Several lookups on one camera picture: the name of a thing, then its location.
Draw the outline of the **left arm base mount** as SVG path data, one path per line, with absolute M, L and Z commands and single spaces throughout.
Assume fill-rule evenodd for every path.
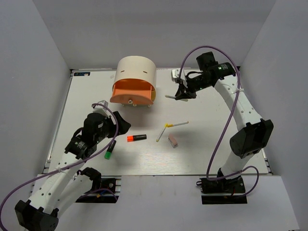
M 81 195 L 76 203 L 115 204 L 120 196 L 121 176 L 101 177 L 93 183 L 92 188 Z

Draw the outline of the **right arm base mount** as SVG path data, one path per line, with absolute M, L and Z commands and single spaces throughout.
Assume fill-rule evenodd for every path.
M 240 205 L 247 204 L 244 181 L 241 176 L 231 180 L 209 181 L 200 178 L 196 186 L 201 189 L 203 205 Z

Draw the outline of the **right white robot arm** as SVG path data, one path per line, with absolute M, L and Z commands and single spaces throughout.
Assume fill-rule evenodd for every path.
M 218 188 L 223 192 L 235 186 L 234 179 L 243 172 L 244 166 L 268 143 L 274 125 L 256 112 L 238 82 L 238 71 L 226 63 L 218 63 L 213 53 L 206 52 L 197 57 L 200 71 L 190 78 L 180 78 L 180 70 L 173 70 L 171 79 L 179 84 L 176 100 L 194 99 L 196 92 L 213 87 L 232 112 L 237 133 L 230 138 L 231 153 L 218 171 Z

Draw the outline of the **orange drawer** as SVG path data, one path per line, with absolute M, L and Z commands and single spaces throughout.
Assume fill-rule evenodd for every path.
M 152 105 L 156 90 L 149 82 L 141 79 L 122 79 L 114 83 L 111 103 Z

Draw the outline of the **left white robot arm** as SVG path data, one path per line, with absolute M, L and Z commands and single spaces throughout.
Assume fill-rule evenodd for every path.
M 82 194 L 97 192 L 102 186 L 101 173 L 91 167 L 81 169 L 105 138 L 124 135 L 131 124 L 119 112 L 110 116 L 104 109 L 87 115 L 83 127 L 78 128 L 64 149 L 54 173 L 27 201 L 15 206 L 19 224 L 29 231 L 53 231 L 59 218 Z

